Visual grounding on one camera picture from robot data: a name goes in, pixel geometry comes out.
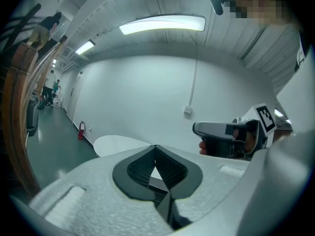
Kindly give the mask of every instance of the hand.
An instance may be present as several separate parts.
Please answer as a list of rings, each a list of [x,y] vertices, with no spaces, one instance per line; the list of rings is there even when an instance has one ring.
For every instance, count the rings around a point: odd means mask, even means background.
[[[207,154],[207,148],[206,148],[206,142],[205,141],[202,141],[199,143],[199,148],[201,148],[201,150],[199,152],[201,155]]]

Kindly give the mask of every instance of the white ceiling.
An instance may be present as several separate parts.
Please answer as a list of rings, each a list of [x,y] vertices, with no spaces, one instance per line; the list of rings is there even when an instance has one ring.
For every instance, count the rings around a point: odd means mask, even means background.
[[[228,8],[224,11],[223,15],[216,15],[210,0],[107,0],[81,24],[68,46],[76,50],[92,39],[96,45],[85,53],[89,58],[106,50],[149,42],[213,47],[243,60],[247,69],[269,76],[278,93],[294,74],[298,32],[290,26],[260,27],[253,21],[236,19]],[[167,29],[130,35],[123,35],[119,29],[139,18],[168,13],[204,16],[206,28],[203,32]]]

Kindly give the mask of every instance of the gray floor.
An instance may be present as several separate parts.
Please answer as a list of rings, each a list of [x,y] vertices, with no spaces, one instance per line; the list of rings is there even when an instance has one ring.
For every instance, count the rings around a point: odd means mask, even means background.
[[[97,158],[94,150],[77,138],[78,133],[61,108],[39,111],[36,134],[29,137],[28,155],[41,188],[80,164]]]

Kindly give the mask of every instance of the stair railing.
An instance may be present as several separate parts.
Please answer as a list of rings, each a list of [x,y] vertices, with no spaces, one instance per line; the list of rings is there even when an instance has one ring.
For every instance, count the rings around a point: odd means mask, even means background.
[[[36,49],[21,43],[14,53],[11,64],[0,63],[0,75],[5,81],[0,91],[0,147],[9,158],[15,180],[23,188],[28,198],[40,191],[27,155],[26,111],[32,92],[41,94],[43,84],[53,59],[62,48],[66,37],[62,37],[40,60]]]
[[[8,48],[10,48],[13,44],[14,41],[16,40],[17,36],[24,31],[27,30],[33,30],[35,29],[36,25],[40,22],[29,22],[32,18],[35,18],[35,14],[40,10],[41,5],[38,3],[37,5],[34,6],[33,9],[31,9],[29,11],[29,13],[25,16],[25,17],[18,17],[18,18],[13,18],[10,21],[16,21],[16,20],[20,20],[20,22],[17,25],[14,26],[9,26],[6,27],[2,30],[2,36],[0,36],[0,42],[4,41],[5,39],[8,38],[8,41],[6,42],[5,46],[4,46],[4,51],[7,50]],[[12,30],[14,29],[14,31],[11,34],[3,34],[6,31]]]

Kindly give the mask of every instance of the fire extinguisher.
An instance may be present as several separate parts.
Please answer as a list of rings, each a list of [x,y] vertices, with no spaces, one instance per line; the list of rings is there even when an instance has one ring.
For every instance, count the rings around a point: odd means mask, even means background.
[[[85,127],[85,123],[82,121],[79,126],[79,134],[78,134],[79,140],[83,140],[84,127]]]

